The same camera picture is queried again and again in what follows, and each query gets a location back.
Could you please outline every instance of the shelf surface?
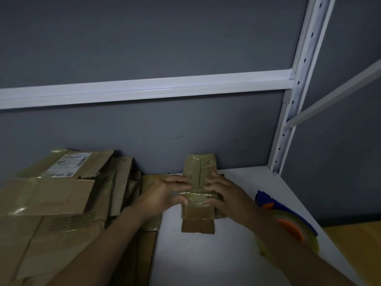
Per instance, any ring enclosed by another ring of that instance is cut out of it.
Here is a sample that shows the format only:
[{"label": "shelf surface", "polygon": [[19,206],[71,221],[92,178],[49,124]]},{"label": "shelf surface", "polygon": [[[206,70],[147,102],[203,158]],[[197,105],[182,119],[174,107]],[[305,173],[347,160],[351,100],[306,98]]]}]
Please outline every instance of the shelf surface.
[{"label": "shelf surface", "polygon": [[[277,174],[267,167],[220,170],[252,197],[258,190],[303,216],[318,232],[320,256],[357,285],[365,285],[311,214]],[[151,266],[150,286],[290,285],[260,256],[255,236],[229,218],[215,220],[214,235],[181,232],[181,207],[163,213]]]}]

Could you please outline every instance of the tape roll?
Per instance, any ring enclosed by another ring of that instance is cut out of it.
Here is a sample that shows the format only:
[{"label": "tape roll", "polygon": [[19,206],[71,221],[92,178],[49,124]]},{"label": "tape roll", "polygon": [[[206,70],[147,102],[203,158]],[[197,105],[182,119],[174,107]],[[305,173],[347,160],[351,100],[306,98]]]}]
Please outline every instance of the tape roll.
[{"label": "tape roll", "polygon": [[[319,255],[319,243],[311,229],[306,226],[298,217],[281,210],[268,211],[295,239],[305,244],[315,254]],[[255,240],[260,249],[261,255],[265,256],[271,263],[275,265],[274,258],[266,249],[263,242],[256,236]]]}]

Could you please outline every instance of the gray panel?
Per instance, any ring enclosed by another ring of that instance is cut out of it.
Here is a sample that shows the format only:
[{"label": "gray panel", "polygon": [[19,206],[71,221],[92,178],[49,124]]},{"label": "gray panel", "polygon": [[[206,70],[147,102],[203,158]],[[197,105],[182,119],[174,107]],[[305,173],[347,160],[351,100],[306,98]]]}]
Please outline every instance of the gray panel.
[{"label": "gray panel", "polygon": [[54,147],[120,149],[146,173],[179,173],[189,153],[218,168],[265,165],[282,91],[0,112],[0,181]]},{"label": "gray panel", "polygon": [[381,78],[297,126],[282,178],[314,218],[381,214],[380,92]]},{"label": "gray panel", "polygon": [[0,88],[288,69],[306,5],[2,0]]},{"label": "gray panel", "polygon": [[336,0],[303,109],[381,58],[381,0]]}]

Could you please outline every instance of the box flap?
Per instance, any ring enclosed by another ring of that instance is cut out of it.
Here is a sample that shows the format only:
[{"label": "box flap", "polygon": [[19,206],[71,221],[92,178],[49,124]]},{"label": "box flap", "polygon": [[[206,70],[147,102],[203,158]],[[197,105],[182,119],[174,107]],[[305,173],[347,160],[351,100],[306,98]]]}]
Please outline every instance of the box flap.
[{"label": "box flap", "polygon": [[0,215],[82,213],[94,180],[77,178],[94,178],[112,152],[52,151],[5,183],[0,191]]},{"label": "box flap", "polygon": [[94,180],[57,178],[9,180],[0,191],[0,215],[82,213],[93,184]]},{"label": "box flap", "polygon": [[215,225],[213,220],[183,220],[181,231],[184,233],[214,234]]},{"label": "box flap", "polygon": [[87,212],[47,215],[41,220],[17,273],[17,279],[57,271],[65,267],[100,235],[108,216],[115,171],[99,174],[99,189]]},{"label": "box flap", "polygon": [[138,257],[136,262],[137,286],[148,285],[155,243],[156,232],[143,232],[139,234]]},{"label": "box flap", "polygon": [[[168,175],[143,175],[142,177],[142,193],[146,192],[150,186],[156,181],[156,180],[162,180],[166,178]],[[160,224],[162,222],[162,214],[159,214],[157,216],[152,217],[148,221],[146,221],[141,229],[146,232],[151,231],[158,231],[160,228]]]},{"label": "box flap", "polygon": [[0,285],[14,279],[40,221],[40,216],[0,217]]},{"label": "box flap", "polygon": [[116,169],[116,177],[112,191],[110,216],[118,216],[121,212],[132,161],[132,157],[114,157],[111,159],[110,167]]}]

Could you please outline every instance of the cardboard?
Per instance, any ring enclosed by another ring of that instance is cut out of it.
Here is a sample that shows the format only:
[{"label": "cardboard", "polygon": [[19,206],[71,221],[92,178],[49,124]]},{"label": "cardboard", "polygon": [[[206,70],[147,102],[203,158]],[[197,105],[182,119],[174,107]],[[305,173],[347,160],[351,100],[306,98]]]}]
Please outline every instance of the cardboard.
[{"label": "cardboard", "polygon": [[5,183],[0,191],[0,215],[82,213],[94,180],[112,153],[53,150]]},{"label": "cardboard", "polygon": [[155,250],[156,232],[141,232],[138,241],[136,261],[136,285],[147,286],[151,271],[151,262]]},{"label": "cardboard", "polygon": [[45,286],[58,272],[59,270],[16,280],[8,284],[8,286]]},{"label": "cardboard", "polygon": [[216,158],[214,154],[188,155],[185,164],[183,176],[190,176],[189,183],[193,185],[190,193],[185,196],[192,197],[192,193],[197,193],[195,202],[189,202],[188,205],[181,205],[181,218],[183,219],[181,231],[185,233],[204,233],[214,234],[216,218],[216,209],[212,206],[200,206],[203,198],[211,197],[217,193],[207,192],[203,187],[207,184],[205,179],[212,178],[212,172],[217,170]]},{"label": "cardboard", "polygon": [[110,167],[116,169],[110,216],[119,216],[121,213],[132,161],[132,157],[114,157],[110,161]]},{"label": "cardboard", "polygon": [[14,279],[40,221],[40,216],[0,217],[0,285]]},{"label": "cardboard", "polygon": [[128,184],[127,184],[126,194],[124,195],[125,201],[130,197],[130,195],[134,191],[135,187],[138,187],[141,189],[141,182],[142,182],[141,170],[131,172],[130,179],[129,179]]},{"label": "cardboard", "polygon": [[104,230],[115,171],[100,173],[94,203],[77,215],[47,215],[41,220],[18,269],[16,279],[58,271]]},{"label": "cardboard", "polygon": [[139,233],[128,244],[111,277],[110,286],[135,285],[138,238]]},{"label": "cardboard", "polygon": [[[153,183],[156,180],[162,180],[166,178],[168,175],[144,175],[142,177],[142,194],[146,192],[150,186],[153,185]],[[159,214],[157,216],[152,217],[148,221],[146,221],[141,229],[146,232],[151,232],[151,231],[158,231],[160,228],[160,224],[162,222],[162,214]]]}]

